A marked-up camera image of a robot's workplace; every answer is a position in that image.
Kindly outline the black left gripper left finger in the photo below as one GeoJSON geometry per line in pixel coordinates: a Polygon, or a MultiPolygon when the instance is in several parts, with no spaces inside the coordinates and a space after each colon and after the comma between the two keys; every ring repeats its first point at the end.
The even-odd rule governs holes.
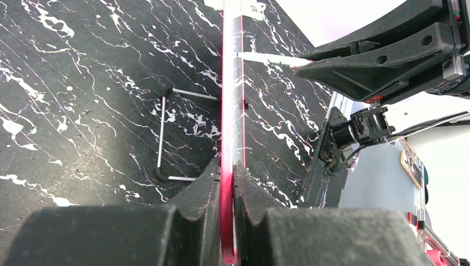
{"type": "Polygon", "coordinates": [[[218,265],[220,160],[158,206],[44,208],[3,265],[218,265]]]}

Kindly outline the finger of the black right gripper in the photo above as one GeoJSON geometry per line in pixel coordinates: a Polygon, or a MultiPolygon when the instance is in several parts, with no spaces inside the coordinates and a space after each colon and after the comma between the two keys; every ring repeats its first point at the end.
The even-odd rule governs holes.
{"type": "Polygon", "coordinates": [[[320,61],[348,57],[382,48],[418,32],[431,18],[446,8],[445,1],[405,1],[370,24],[313,50],[299,58],[320,61]]]}
{"type": "Polygon", "coordinates": [[[462,98],[463,79],[443,76],[457,47],[452,26],[436,22],[382,48],[313,61],[295,74],[355,101],[379,96],[383,104],[393,104],[423,91],[462,98]]]}

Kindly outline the green white marker pen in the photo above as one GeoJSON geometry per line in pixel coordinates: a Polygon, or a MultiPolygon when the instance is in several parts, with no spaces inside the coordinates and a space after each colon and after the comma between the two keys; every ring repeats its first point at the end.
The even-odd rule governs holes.
{"type": "Polygon", "coordinates": [[[251,62],[259,62],[269,65],[288,66],[291,68],[303,67],[313,62],[312,60],[303,58],[256,52],[240,52],[237,53],[237,55],[238,57],[251,62]]]}

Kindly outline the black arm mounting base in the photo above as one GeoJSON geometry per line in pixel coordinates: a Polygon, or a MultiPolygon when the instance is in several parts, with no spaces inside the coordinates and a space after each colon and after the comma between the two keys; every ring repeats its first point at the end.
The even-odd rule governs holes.
{"type": "Polygon", "coordinates": [[[339,108],[329,110],[321,129],[310,170],[300,193],[299,207],[325,208],[339,205],[348,171],[340,167],[343,149],[354,143],[349,120],[339,108]]]}

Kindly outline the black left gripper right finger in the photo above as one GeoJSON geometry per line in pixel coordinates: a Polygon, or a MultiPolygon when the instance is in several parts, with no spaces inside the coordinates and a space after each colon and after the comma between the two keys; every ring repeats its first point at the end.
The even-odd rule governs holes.
{"type": "Polygon", "coordinates": [[[432,265],[403,215],[295,208],[233,168],[239,265],[432,265]]]}

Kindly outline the pink framed whiteboard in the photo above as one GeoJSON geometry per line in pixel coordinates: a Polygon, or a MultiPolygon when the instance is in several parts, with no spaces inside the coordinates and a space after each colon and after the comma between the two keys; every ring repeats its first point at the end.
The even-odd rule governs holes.
{"type": "Polygon", "coordinates": [[[236,264],[234,166],[245,162],[242,1],[223,2],[220,230],[226,264],[236,264]]]}

